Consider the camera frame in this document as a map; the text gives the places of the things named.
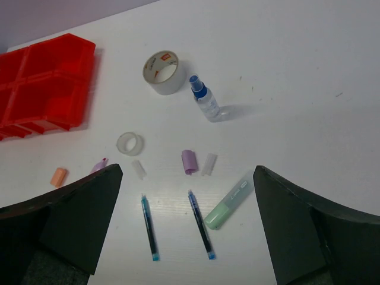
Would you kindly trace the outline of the blue ink pen refill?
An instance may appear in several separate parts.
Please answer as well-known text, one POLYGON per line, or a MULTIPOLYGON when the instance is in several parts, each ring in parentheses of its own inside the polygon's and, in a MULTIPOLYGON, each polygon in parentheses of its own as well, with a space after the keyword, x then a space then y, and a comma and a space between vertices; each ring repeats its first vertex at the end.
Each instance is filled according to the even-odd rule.
POLYGON ((189 203, 190 203, 191 208, 192 208, 192 212, 193 212, 194 217, 195 217, 195 221, 196 221, 197 226, 198 226, 198 230, 200 232, 203 244, 205 246, 205 250, 206 250, 207 255, 208 255, 208 259, 209 260, 215 260, 216 255, 213 251, 213 247, 211 245, 207 231, 205 229, 204 222, 202 219, 202 215, 201 215, 196 197, 191 190, 188 191, 188 198, 189 198, 189 203))

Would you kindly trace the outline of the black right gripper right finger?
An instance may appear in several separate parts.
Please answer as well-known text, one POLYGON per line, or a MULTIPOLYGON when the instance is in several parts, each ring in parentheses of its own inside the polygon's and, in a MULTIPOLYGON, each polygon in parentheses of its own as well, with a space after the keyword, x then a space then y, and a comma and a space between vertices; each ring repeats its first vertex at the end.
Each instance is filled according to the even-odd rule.
POLYGON ((379 216, 265 166, 256 167, 253 181, 277 284, 379 284, 379 216))

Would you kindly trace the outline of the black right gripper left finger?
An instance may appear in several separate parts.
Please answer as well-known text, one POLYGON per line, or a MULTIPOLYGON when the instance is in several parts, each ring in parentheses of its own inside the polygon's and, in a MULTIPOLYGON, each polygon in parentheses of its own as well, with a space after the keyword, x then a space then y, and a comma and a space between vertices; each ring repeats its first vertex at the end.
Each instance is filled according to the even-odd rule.
POLYGON ((123 172, 111 164, 1 208, 1 284, 87 284, 97 268, 123 172))

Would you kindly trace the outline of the teal ink pen refill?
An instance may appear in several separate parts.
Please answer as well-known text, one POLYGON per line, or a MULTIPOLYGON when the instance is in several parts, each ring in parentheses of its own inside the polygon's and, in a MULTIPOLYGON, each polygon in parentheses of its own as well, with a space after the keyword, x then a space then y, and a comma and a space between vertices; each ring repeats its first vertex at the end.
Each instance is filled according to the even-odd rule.
POLYGON ((146 227, 147 235, 148 235, 148 241, 150 244, 152 260, 160 261, 160 255, 159 255, 159 250, 157 247, 156 237, 154 234, 153 219, 151 216, 150 206, 148 203, 148 199, 144 194, 142 194, 142 197, 141 197, 141 205, 142 205, 142 211, 144 215, 145 227, 146 227))

